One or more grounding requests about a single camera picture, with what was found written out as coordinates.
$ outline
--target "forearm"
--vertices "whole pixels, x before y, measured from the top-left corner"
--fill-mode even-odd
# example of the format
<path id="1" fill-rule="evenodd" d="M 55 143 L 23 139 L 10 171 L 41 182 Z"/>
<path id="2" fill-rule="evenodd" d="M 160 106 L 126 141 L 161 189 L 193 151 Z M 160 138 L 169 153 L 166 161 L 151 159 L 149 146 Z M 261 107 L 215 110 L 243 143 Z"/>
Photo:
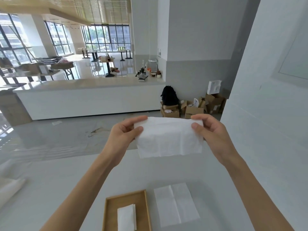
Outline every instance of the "forearm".
<path id="1" fill-rule="evenodd" d="M 111 161 L 102 152 L 40 230 L 79 230 L 112 168 Z"/>
<path id="2" fill-rule="evenodd" d="M 294 231 L 240 156 L 226 169 L 256 231 Z"/>

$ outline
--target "left hand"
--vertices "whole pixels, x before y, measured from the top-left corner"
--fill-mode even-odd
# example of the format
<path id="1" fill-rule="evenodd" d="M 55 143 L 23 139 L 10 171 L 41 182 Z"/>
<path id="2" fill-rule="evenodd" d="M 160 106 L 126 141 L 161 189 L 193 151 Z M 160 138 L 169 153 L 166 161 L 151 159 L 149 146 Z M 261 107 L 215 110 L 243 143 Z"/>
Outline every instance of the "left hand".
<path id="1" fill-rule="evenodd" d="M 112 127 L 102 154 L 109 157 L 114 166 L 120 163 L 129 144 L 143 131 L 141 126 L 134 129 L 134 123 L 146 119 L 148 117 L 145 115 L 128 118 Z"/>

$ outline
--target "right hand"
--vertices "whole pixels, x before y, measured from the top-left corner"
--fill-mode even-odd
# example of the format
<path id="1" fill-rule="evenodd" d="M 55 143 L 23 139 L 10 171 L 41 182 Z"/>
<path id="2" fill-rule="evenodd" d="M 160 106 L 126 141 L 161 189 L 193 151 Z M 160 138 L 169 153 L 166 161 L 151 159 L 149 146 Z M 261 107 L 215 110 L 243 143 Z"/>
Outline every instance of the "right hand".
<path id="1" fill-rule="evenodd" d="M 193 123 L 192 128 L 197 134 L 203 136 L 214 156 L 223 166 L 240 158 L 224 124 L 209 114 L 196 114 L 191 116 L 191 119 L 203 121 L 203 126 Z"/>

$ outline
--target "ceiling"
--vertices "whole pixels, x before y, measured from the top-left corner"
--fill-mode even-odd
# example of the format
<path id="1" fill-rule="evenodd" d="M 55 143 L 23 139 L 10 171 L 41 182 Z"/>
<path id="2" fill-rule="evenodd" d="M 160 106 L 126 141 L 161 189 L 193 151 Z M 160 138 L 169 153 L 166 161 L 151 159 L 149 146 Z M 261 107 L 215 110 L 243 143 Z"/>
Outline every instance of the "ceiling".
<path id="1" fill-rule="evenodd" d="M 129 24 L 130 0 L 0 0 L 6 13 L 51 14 L 85 25 Z"/>

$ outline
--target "white countertop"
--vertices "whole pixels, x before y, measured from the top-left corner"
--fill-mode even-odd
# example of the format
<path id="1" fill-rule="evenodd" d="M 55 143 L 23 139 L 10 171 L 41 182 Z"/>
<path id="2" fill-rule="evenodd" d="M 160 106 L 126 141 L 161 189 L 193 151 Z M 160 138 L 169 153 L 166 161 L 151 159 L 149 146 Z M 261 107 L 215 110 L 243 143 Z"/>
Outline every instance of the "white countertop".
<path id="1" fill-rule="evenodd" d="M 25 163 L 22 176 L 28 181 L 1 209 L 0 230 L 39 230 L 96 157 Z M 186 182 L 200 219 L 161 228 L 153 189 L 181 182 Z M 128 150 L 107 177 L 80 230 L 102 230 L 106 197 L 142 189 L 147 190 L 153 231 L 253 230 L 229 174 L 205 141 L 202 154 L 140 159 L 137 150 Z"/>
<path id="2" fill-rule="evenodd" d="M 14 90 L 16 93 L 26 91 L 49 91 L 49 90 L 76 90 L 102 87 L 121 86 L 144 86 L 162 85 L 165 81 L 162 78 L 148 77 L 146 82 L 139 82 L 135 74 L 128 74 L 126 77 L 101 77 L 76 80 L 38 81 L 31 82 Z"/>

